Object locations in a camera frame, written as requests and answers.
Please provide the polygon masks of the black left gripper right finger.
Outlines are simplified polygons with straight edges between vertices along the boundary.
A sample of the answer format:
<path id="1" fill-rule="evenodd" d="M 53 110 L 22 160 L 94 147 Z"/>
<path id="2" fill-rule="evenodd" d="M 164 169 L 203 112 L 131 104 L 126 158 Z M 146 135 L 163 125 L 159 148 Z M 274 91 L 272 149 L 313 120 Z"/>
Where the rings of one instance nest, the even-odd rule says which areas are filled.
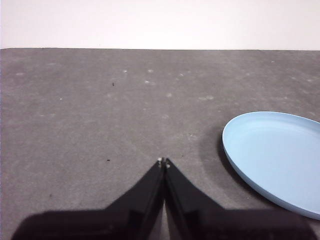
<path id="1" fill-rule="evenodd" d="M 164 159 L 165 202 L 183 240 L 315 240 L 297 214 L 276 209 L 225 209 Z"/>

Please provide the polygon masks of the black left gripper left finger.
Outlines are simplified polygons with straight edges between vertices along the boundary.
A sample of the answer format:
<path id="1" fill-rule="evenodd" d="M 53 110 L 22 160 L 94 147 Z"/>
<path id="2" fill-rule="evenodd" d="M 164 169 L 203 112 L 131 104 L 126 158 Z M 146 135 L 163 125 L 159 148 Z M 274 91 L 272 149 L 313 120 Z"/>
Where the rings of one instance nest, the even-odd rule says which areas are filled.
<path id="1" fill-rule="evenodd" d="M 14 240 L 146 240 L 162 210 L 165 168 L 159 159 L 106 208 L 59 210 L 24 219 Z"/>

